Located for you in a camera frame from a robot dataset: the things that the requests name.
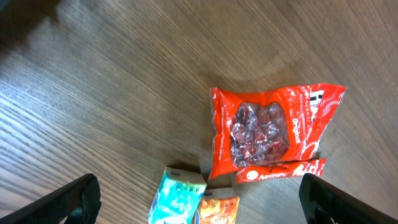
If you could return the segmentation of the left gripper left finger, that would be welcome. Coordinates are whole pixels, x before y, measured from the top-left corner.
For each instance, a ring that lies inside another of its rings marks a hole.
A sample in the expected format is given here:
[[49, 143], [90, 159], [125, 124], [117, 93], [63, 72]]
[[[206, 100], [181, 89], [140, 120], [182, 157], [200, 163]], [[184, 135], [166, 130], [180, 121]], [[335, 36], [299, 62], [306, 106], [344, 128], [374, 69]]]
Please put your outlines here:
[[97, 177], [85, 174], [31, 204], [1, 218], [1, 223], [94, 224], [101, 208]]

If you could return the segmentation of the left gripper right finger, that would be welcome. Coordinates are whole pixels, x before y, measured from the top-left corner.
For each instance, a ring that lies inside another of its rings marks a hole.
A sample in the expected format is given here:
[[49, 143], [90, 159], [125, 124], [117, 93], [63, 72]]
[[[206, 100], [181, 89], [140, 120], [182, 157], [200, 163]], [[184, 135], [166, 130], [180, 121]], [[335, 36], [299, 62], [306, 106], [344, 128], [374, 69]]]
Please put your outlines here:
[[395, 218], [310, 173], [303, 176], [298, 195], [308, 224], [397, 224]]

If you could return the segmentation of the red candy bag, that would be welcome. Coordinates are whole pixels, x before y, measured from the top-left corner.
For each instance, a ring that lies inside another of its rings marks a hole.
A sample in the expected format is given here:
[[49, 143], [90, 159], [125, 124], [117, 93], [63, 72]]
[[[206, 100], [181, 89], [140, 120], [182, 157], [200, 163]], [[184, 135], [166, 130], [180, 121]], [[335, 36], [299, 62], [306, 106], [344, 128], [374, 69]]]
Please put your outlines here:
[[329, 83], [255, 93], [212, 88], [215, 136], [209, 178], [245, 167], [319, 159], [321, 136], [345, 91]]

